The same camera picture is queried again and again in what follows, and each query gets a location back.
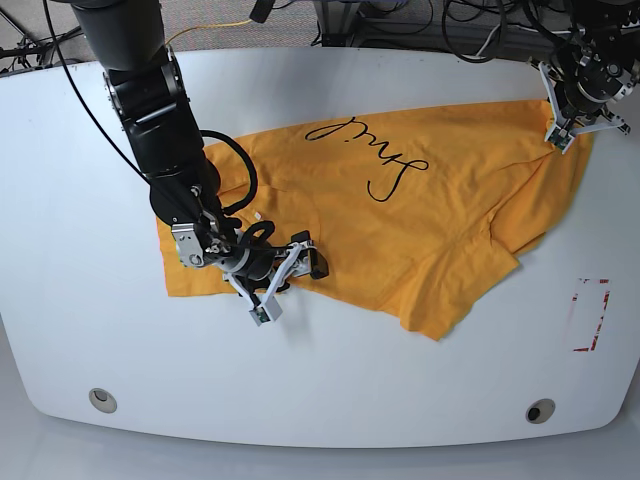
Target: wire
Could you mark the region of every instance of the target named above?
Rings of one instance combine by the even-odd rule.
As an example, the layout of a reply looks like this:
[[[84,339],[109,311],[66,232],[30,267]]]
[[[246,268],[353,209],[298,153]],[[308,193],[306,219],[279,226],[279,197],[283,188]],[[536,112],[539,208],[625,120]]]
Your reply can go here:
[[[493,27],[493,29],[489,32],[489,35],[487,36],[487,39],[484,41],[484,43],[480,47],[480,50],[476,52],[476,57],[480,57],[482,55],[482,52],[484,52],[485,49],[489,46],[489,44],[491,43],[491,40],[493,39],[494,33],[496,33],[496,31],[498,31],[499,28],[500,28],[500,24]]]
[[[233,149],[233,151],[236,152],[242,159],[245,167],[247,167],[247,172],[249,172],[249,191],[247,192],[245,197],[242,200],[238,200],[236,203],[222,209],[222,212],[225,215],[231,216],[238,210],[242,210],[244,207],[249,205],[255,198],[256,193],[258,193],[258,173],[256,172],[256,167],[253,164],[253,161],[251,161],[251,157],[245,151],[245,149],[242,148],[238,142],[236,142],[228,135],[220,132],[214,132],[213,130],[200,130],[200,134],[205,138],[215,138],[216,140],[221,140],[222,142],[229,145]]]
[[[315,47],[316,45],[322,43],[322,40],[320,40],[320,37],[322,36],[322,32],[320,31],[320,22],[316,22],[317,26],[318,26],[318,35],[316,35],[316,38],[314,38],[311,43],[309,44],[310,47]]]
[[[373,10],[375,10],[376,12],[380,13],[381,15],[389,15],[390,13],[394,13],[394,12],[398,12],[400,10],[402,10],[403,8],[405,8],[407,5],[409,5],[409,2],[411,0],[405,0],[403,2],[396,2],[396,4],[391,8],[391,10],[385,10],[384,8],[380,8],[378,6],[376,6],[373,2],[367,2],[367,5],[369,7],[371,7]]]
[[[482,7],[483,7],[483,8],[484,8],[484,7],[486,7],[485,2],[486,2],[486,0],[482,0]],[[459,2],[459,1],[454,1],[453,3],[457,3],[458,5],[464,5],[464,3]],[[454,22],[467,23],[467,22],[472,22],[472,21],[474,21],[474,20],[475,20],[475,19],[477,19],[477,18],[480,18],[484,13],[485,13],[485,11],[484,11],[483,9],[478,8],[478,9],[476,10],[476,13],[475,13],[474,15],[472,15],[471,17],[469,17],[469,18],[458,18],[458,17],[454,17],[454,16],[453,16],[453,14],[452,14],[450,11],[448,11],[448,12],[447,12],[447,16],[448,16],[451,20],[453,20]]]
[[[289,3],[285,3],[284,5],[280,5],[279,7],[273,7],[271,10],[284,10],[287,7],[290,7],[296,3],[296,0],[291,0]]]
[[[397,48],[403,48],[405,50],[411,50],[411,51],[416,51],[416,52],[438,52],[438,53],[450,53],[448,50],[444,50],[442,48],[437,48],[437,47],[414,47],[412,45],[406,45],[400,42],[396,42],[393,40],[387,40],[384,38],[371,38],[368,40],[365,40],[364,42],[362,42],[362,44],[360,46],[363,46],[367,43],[373,43],[373,42],[382,42],[382,43],[386,43],[388,45],[392,45],[394,47]]]
[[[465,5],[467,7],[472,7],[472,8],[478,9],[478,10],[482,10],[485,13],[490,13],[492,15],[500,15],[500,10],[497,7],[490,7],[488,5],[485,5],[484,2],[483,2],[482,5],[478,5],[476,3],[471,2],[470,0],[453,0],[452,3],[456,3],[458,5]],[[507,14],[513,13],[517,9],[520,8],[520,4],[518,3],[518,0],[512,0],[510,2],[505,2],[505,3],[503,3],[503,5],[504,5],[504,8],[505,8],[505,12]]]
[[[177,201],[175,198],[171,197],[167,192],[165,192],[163,188],[160,188],[158,185],[153,185],[152,182],[147,177],[145,177],[142,174],[142,172],[140,170],[138,170],[133,163],[131,163],[131,160],[129,160],[127,158],[127,156],[124,153],[122,153],[122,150],[120,150],[120,148],[118,148],[118,146],[115,144],[115,142],[111,139],[111,137],[104,130],[104,128],[102,128],[102,125],[100,125],[100,122],[98,122],[96,117],[91,112],[91,109],[87,106],[86,102],[84,101],[84,98],[82,98],[82,95],[80,94],[80,91],[78,90],[78,87],[76,86],[75,82],[73,81],[73,78],[71,77],[71,73],[69,72],[69,67],[67,67],[67,62],[66,62],[64,56],[62,55],[62,50],[60,49],[60,43],[58,42],[58,38],[56,36],[56,32],[53,29],[53,23],[51,21],[51,14],[49,13],[49,6],[47,5],[47,0],[42,0],[42,6],[44,7],[44,15],[45,15],[45,18],[47,20],[47,26],[49,27],[49,33],[51,33],[51,38],[52,38],[52,41],[53,41],[53,45],[54,45],[54,47],[56,49],[56,53],[58,54],[58,58],[60,60],[60,64],[62,65],[62,69],[64,70],[64,73],[67,76],[67,80],[69,80],[69,84],[71,85],[71,88],[73,89],[74,93],[76,94],[76,97],[78,97],[78,100],[80,101],[80,104],[84,108],[85,112],[87,112],[87,115],[89,115],[89,118],[91,118],[91,120],[93,121],[95,126],[98,128],[98,130],[100,131],[102,136],[107,140],[107,142],[109,142],[109,144],[118,153],[118,155],[120,155],[120,157],[127,163],[127,165],[129,165],[129,167],[131,167],[131,169],[136,173],[136,175],[138,175],[147,185],[149,185],[150,188],[155,188],[163,197],[165,197],[165,199],[170,204],[174,205],[178,210],[180,210],[182,212],[182,214],[185,215],[186,218],[193,220],[193,215],[191,215],[189,213],[189,210],[187,208],[185,208],[181,204],[181,202]]]
[[[449,40],[449,35],[447,34],[447,11],[449,10],[449,7],[451,6],[451,2],[452,0],[445,0],[444,3],[444,8],[442,10],[442,38],[444,40],[444,43],[446,43],[447,48],[449,49],[449,51],[451,53],[453,53],[456,57],[458,57],[460,60],[464,60],[465,62],[469,62],[469,63],[486,63],[486,62],[490,62],[491,60],[493,60],[494,58],[496,58],[498,55],[500,55],[500,53],[502,52],[502,49],[504,47],[504,43],[507,37],[507,25],[508,25],[508,20],[507,20],[507,13],[504,9],[504,3],[502,3],[502,0],[496,0],[496,3],[498,5],[498,10],[500,12],[500,34],[498,35],[498,44],[496,45],[495,49],[493,50],[493,52],[491,53],[491,55],[488,55],[486,57],[482,57],[482,58],[474,58],[474,57],[468,57],[466,55],[463,55],[462,53],[458,52],[456,50],[456,48],[453,46],[453,44],[451,43],[451,41]]]
[[[377,30],[378,32],[388,33],[390,35],[401,35],[401,36],[404,36],[404,35],[417,35],[418,33],[421,33],[423,31],[425,31],[433,23],[433,2],[431,0],[427,0],[427,1],[429,2],[429,7],[430,7],[429,8],[429,20],[427,20],[427,24],[426,25],[420,27],[418,30],[416,30],[414,32],[391,32],[389,30],[385,30],[383,28],[380,28],[377,25],[374,25],[373,23],[367,23],[367,26],[370,27],[370,28],[373,28],[374,30]]]
[[[243,20],[242,22],[234,22],[234,23],[212,23],[210,25],[196,25],[194,27],[185,28],[184,30],[179,31],[178,33],[176,33],[175,35],[170,37],[169,40],[167,40],[165,42],[165,45],[169,45],[171,42],[173,42],[180,35],[184,35],[185,33],[191,32],[192,30],[206,30],[206,29],[210,29],[210,28],[240,27],[242,25],[248,25],[251,22],[253,22],[253,20],[248,19],[248,20]]]
[[[564,40],[558,37],[556,34],[548,30],[544,25],[540,23],[540,21],[534,17],[531,12],[531,8],[529,7],[529,0],[520,0],[520,4],[522,5],[522,11],[524,12],[525,17],[529,20],[529,23],[535,28],[540,35],[553,43],[556,47],[564,43]]]

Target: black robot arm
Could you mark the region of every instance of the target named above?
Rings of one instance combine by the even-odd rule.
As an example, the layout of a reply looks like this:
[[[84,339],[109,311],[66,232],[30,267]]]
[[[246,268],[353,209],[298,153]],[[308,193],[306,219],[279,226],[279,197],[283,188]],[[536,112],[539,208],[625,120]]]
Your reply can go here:
[[[105,69],[111,101],[150,184],[151,206],[171,226],[181,262],[220,268],[258,325],[275,320],[281,310],[274,294],[288,287],[286,279],[307,274],[323,278],[327,263],[308,232],[273,247],[267,242],[275,230],[272,222],[239,230],[241,222],[231,215],[255,197],[255,168],[233,139],[198,128],[178,62],[164,43],[158,0],[56,1],[71,4]],[[204,155],[203,133],[229,145],[247,167],[249,191],[233,205],[220,203],[220,176]],[[259,288],[267,290],[262,298],[255,293]]]

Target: black cable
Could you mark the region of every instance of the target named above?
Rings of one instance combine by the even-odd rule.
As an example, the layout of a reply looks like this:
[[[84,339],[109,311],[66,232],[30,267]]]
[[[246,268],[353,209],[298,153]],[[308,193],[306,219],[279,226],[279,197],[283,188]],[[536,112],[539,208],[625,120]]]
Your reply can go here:
[[[558,10],[557,8],[553,8],[551,5],[547,5],[544,8],[546,8],[548,10],[551,10],[552,12],[556,12],[556,13],[567,13],[566,10]]]
[[[311,47],[315,47],[316,45],[321,43],[320,37],[322,36],[322,32],[320,31],[320,22],[316,22],[316,24],[318,26],[318,35],[316,35],[316,38],[314,38],[313,41],[309,44],[309,46]]]
[[[429,28],[429,26],[431,26],[431,24],[433,23],[433,2],[431,0],[427,0],[429,2],[429,20],[427,20],[426,25],[420,27],[418,30],[415,30],[413,32],[391,32],[389,30],[385,30],[383,28],[378,27],[377,25],[374,25],[373,23],[367,23],[366,25],[370,28],[373,28],[374,30],[377,30],[378,32],[382,32],[382,33],[387,33],[389,35],[417,35],[418,33],[421,33],[423,31],[425,31],[427,28]]]
[[[205,138],[215,138],[216,140],[220,140],[229,145],[242,159],[245,167],[247,167],[247,172],[249,173],[249,191],[242,200],[238,200],[236,203],[222,209],[222,212],[225,215],[231,216],[238,210],[242,210],[244,207],[249,205],[256,197],[256,193],[258,193],[258,173],[256,172],[256,167],[244,148],[242,148],[238,142],[228,135],[220,132],[214,132],[212,130],[200,130],[200,134]]]
[[[296,3],[296,0],[291,0],[289,3],[285,3],[284,5],[280,5],[279,7],[273,7],[271,10],[283,10],[287,7],[290,7],[294,3]]]
[[[438,52],[438,53],[450,53],[448,50],[444,50],[442,48],[436,48],[436,47],[414,47],[412,45],[406,45],[403,43],[399,43],[393,40],[387,40],[384,38],[370,38],[368,40],[365,40],[364,42],[362,42],[362,44],[360,46],[363,46],[367,43],[372,43],[372,42],[382,42],[382,43],[386,43],[388,45],[392,45],[394,47],[398,47],[398,48],[403,48],[405,50],[412,50],[412,51],[416,51],[416,52]]]
[[[404,2],[396,2],[396,4],[391,8],[391,10],[385,10],[384,8],[380,8],[374,5],[373,2],[367,2],[367,5],[371,7],[373,10],[375,10],[376,12],[378,12],[379,14],[386,16],[386,15],[389,15],[390,13],[399,12],[403,8],[407,7],[407,5],[409,5],[409,2],[410,0],[405,0]]]
[[[87,115],[89,115],[89,118],[91,118],[91,120],[93,121],[95,126],[98,128],[102,136],[107,140],[107,142],[109,142],[109,144],[113,147],[113,149],[118,153],[118,155],[120,155],[120,157],[126,162],[126,164],[129,165],[129,167],[136,173],[136,175],[138,175],[147,185],[149,185],[150,188],[155,188],[163,197],[165,197],[165,199],[170,204],[174,205],[178,210],[180,210],[181,213],[185,215],[186,218],[192,221],[195,221],[193,216],[189,213],[189,209],[185,208],[181,204],[181,202],[177,201],[175,198],[173,198],[167,192],[165,192],[163,188],[160,188],[157,185],[153,185],[153,183],[147,177],[145,177],[143,173],[140,170],[138,170],[133,163],[131,163],[131,160],[129,160],[127,156],[124,153],[122,153],[122,150],[118,148],[115,142],[104,130],[104,128],[102,128],[102,125],[100,125],[100,122],[98,122],[96,117],[93,115],[93,113],[87,106],[86,102],[84,101],[84,98],[82,98],[82,95],[78,90],[78,87],[76,86],[75,82],[73,81],[73,78],[71,77],[71,73],[69,72],[69,68],[67,67],[67,62],[65,61],[64,56],[62,55],[62,50],[60,50],[60,44],[58,43],[56,32],[53,29],[53,23],[51,22],[51,14],[49,13],[49,6],[47,5],[47,0],[42,0],[42,5],[44,7],[44,15],[47,20],[47,26],[49,27],[49,33],[51,34],[52,42],[55,47],[56,53],[58,54],[58,58],[60,60],[60,64],[62,65],[62,69],[64,70],[64,73],[67,76],[67,80],[69,80],[69,84],[71,85],[71,88],[76,94],[76,97],[78,97],[80,104],[84,108],[85,112],[87,112]]]
[[[531,8],[529,7],[529,0],[520,0],[520,4],[522,5],[522,11],[524,12],[525,17],[529,20],[529,23],[535,28],[540,35],[549,40],[555,46],[558,46],[564,42],[564,39],[557,36],[555,33],[548,30],[544,25],[542,25],[538,19],[531,12]]]
[[[486,0],[482,0],[482,7],[486,7]],[[464,5],[462,2],[458,2],[458,1],[454,1],[453,3],[457,3],[458,5]],[[467,23],[467,22],[472,22],[477,18],[480,18],[483,14],[485,13],[485,11],[481,8],[476,9],[476,13],[474,15],[472,15],[469,18],[457,18],[455,16],[453,16],[453,14],[450,11],[447,11],[447,16],[453,20],[454,22],[459,22],[459,23]]]
[[[452,3],[456,3],[458,5],[465,5],[467,7],[472,7],[477,10],[481,10],[485,13],[490,13],[492,15],[500,15],[500,10],[497,7],[490,7],[488,5],[485,5],[484,2],[483,2],[483,5],[478,5],[476,3],[471,2],[470,0],[453,0]],[[513,13],[520,8],[520,4],[518,3],[518,0],[503,2],[503,5],[504,5],[505,12],[507,14]]]
[[[504,9],[504,4],[502,3],[502,0],[496,0],[496,3],[498,5],[498,10],[500,12],[500,33],[498,35],[498,43],[493,49],[491,55],[488,55],[483,58],[471,58],[471,57],[467,57],[466,55],[463,55],[462,53],[458,52],[455,49],[455,47],[449,40],[449,35],[447,34],[447,10],[451,6],[451,2],[452,0],[445,0],[444,8],[442,10],[442,38],[444,40],[444,43],[446,43],[449,51],[453,53],[456,57],[458,57],[460,60],[464,60],[465,62],[469,62],[469,63],[487,63],[493,60],[494,58],[496,58],[498,55],[500,55],[500,52],[502,52],[502,49],[504,48],[504,43],[507,37],[507,25],[508,25],[507,13]]]

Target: orange t-shirt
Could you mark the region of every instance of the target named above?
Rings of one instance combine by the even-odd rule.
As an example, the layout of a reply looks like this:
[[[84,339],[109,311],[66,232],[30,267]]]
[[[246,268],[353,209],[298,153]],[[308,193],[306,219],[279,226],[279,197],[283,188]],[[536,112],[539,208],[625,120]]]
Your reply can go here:
[[[236,216],[276,225],[272,244],[309,230],[329,262],[313,290],[400,318],[442,338],[473,303],[518,265],[564,215],[580,184],[592,137],[562,155],[544,141],[541,100],[458,105],[280,128],[237,139],[259,188]],[[244,165],[223,144],[205,148],[222,178],[220,199],[244,196]],[[158,222],[170,296],[234,292],[214,268],[180,263]]]

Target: metal bracket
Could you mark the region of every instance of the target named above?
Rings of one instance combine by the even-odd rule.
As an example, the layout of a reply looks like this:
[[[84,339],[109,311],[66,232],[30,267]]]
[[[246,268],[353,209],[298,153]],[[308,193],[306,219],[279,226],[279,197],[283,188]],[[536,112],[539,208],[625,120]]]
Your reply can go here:
[[[285,280],[292,274],[297,273],[298,268],[298,256],[304,249],[315,248],[313,245],[307,245],[304,243],[292,243],[289,245],[287,257],[280,264],[278,269],[270,277],[269,288],[266,293],[260,298],[260,304],[256,305],[251,298],[251,295],[240,283],[238,277],[233,273],[225,273],[222,278],[229,282],[229,284],[244,298],[251,309],[249,314],[253,318],[256,325],[260,326],[263,323],[275,322],[280,315],[282,315],[282,307],[276,300],[275,294],[277,290],[284,285]]]
[[[624,119],[619,115],[610,113],[606,107],[603,107],[604,113],[602,118],[604,118],[604,122],[572,128],[575,119],[568,119],[562,115],[562,111],[558,105],[558,99],[553,88],[553,83],[551,83],[551,67],[544,62],[539,62],[537,65],[533,64],[533,66],[540,71],[540,77],[542,78],[542,83],[544,84],[544,88],[549,96],[549,103],[551,104],[551,111],[553,112],[554,118],[553,124],[547,130],[544,139],[562,150],[563,154],[567,152],[577,135],[608,130],[611,128],[617,128],[625,135],[629,133],[631,129],[629,128],[629,125],[625,123]]]

